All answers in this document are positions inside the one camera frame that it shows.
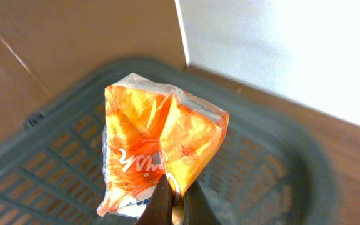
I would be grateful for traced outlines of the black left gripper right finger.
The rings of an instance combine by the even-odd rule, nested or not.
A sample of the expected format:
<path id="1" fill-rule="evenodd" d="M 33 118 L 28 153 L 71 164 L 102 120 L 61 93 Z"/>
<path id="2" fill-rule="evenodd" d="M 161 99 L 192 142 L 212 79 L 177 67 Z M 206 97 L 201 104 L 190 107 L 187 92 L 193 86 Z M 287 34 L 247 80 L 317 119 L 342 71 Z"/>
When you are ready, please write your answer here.
<path id="1" fill-rule="evenodd" d="M 220 225 L 197 180 L 184 195 L 184 225 Z"/>

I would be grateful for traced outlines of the grey plastic mesh basket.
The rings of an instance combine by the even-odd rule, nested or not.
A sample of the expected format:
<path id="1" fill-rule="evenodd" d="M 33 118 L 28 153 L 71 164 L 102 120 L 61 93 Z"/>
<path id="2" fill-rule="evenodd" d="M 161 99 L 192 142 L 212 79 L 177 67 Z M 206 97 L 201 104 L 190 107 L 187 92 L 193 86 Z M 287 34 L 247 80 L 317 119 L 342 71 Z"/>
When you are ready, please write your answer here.
<path id="1" fill-rule="evenodd" d="M 226 138 L 198 182 L 222 224 L 331 224 L 337 191 L 306 131 L 209 77 L 153 59 L 98 69 L 0 146 L 0 224 L 133 224 L 97 215 L 105 184 L 104 88 L 130 73 L 178 86 L 230 115 Z"/>

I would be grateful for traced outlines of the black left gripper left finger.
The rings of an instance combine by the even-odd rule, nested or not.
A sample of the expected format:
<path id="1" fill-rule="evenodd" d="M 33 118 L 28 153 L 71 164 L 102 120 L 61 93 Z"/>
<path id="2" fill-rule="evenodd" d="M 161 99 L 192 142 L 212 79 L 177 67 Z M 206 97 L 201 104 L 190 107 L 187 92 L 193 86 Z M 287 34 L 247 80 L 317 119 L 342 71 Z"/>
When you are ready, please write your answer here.
<path id="1" fill-rule="evenodd" d="M 149 203 L 135 225 L 171 225 L 173 191 L 168 179 L 162 175 Z"/>

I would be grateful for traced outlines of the orange tissue packet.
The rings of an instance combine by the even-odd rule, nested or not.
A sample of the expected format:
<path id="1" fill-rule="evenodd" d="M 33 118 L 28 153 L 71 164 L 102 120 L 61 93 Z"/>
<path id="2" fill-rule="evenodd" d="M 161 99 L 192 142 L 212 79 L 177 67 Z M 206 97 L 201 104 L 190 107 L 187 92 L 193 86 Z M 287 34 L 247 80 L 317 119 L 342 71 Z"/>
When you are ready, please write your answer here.
<path id="1" fill-rule="evenodd" d="M 136 73 L 107 86 L 104 95 L 106 191 L 97 214 L 138 218 L 162 176 L 181 203 L 223 143 L 228 112 Z"/>

